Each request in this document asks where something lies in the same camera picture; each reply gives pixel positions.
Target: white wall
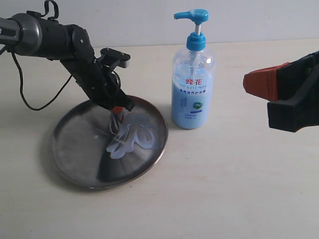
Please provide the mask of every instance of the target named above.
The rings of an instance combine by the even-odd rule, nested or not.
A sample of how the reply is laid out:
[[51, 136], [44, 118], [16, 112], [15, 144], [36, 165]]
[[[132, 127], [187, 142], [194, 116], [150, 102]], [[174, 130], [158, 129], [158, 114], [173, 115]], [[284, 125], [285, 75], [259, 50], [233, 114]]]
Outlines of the white wall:
[[[0, 0], [0, 16], [35, 10], [44, 0]], [[185, 43], [194, 25], [173, 14], [210, 12], [202, 30], [208, 42], [319, 37], [319, 0], [56, 0], [59, 21], [89, 32], [93, 46]]]

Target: plastic bottle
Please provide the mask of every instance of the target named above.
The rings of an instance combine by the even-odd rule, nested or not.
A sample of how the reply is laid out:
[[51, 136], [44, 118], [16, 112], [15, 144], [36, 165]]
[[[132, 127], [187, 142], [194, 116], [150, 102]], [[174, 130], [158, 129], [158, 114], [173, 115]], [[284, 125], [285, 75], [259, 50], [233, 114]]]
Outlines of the plastic bottle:
[[190, 19], [196, 27], [186, 47], [179, 49], [173, 59], [172, 120], [181, 128], [199, 128], [208, 118], [215, 72], [215, 58], [200, 32], [201, 24], [208, 20], [208, 11], [193, 9], [176, 13], [174, 18]]

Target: round metal plate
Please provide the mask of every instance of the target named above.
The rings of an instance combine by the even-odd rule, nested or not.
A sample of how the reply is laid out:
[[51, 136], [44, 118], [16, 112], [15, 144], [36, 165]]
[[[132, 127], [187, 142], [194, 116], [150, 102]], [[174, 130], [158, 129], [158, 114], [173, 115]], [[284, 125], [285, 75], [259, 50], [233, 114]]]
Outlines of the round metal plate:
[[[62, 118], [49, 145], [61, 176], [87, 188], [111, 188], [142, 176], [160, 159], [168, 137], [167, 124], [151, 103], [129, 97], [136, 106], [132, 112], [124, 111], [124, 118], [115, 118], [90, 101]], [[136, 115], [142, 120], [130, 118]]]

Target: black robotic arm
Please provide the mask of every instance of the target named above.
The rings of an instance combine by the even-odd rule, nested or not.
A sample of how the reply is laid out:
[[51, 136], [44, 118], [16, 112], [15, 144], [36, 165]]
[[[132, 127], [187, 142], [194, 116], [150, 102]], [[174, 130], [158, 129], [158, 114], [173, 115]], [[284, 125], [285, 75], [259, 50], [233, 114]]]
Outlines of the black robotic arm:
[[[50, 2], [54, 16], [44, 19]], [[93, 103], [107, 110], [119, 106], [131, 111], [134, 102], [121, 90], [120, 78], [114, 72], [117, 66], [128, 66], [130, 55], [105, 48], [101, 57], [96, 58], [85, 29], [60, 24], [55, 1], [46, 0], [44, 7], [43, 15], [27, 11], [9, 19], [0, 18], [0, 44], [5, 45], [2, 51], [58, 60]]]

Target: table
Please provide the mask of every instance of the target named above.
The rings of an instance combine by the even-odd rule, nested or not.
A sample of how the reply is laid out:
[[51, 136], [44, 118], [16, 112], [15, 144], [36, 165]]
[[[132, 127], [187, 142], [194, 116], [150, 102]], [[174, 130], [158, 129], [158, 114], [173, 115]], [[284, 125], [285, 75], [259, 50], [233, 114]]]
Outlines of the table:
[[[74, 81], [48, 108], [23, 104], [18, 72], [0, 57], [1, 239], [316, 239], [319, 235], [319, 128], [268, 128], [267, 101], [245, 93], [244, 74], [318, 50], [319, 39], [209, 44], [217, 58], [205, 126], [170, 119], [171, 62], [180, 46], [124, 47], [122, 89], [162, 112], [166, 150], [145, 175], [102, 191], [80, 190], [50, 168], [47, 140], [87, 100]], [[19, 57], [25, 96], [49, 101], [69, 74], [58, 62]]]

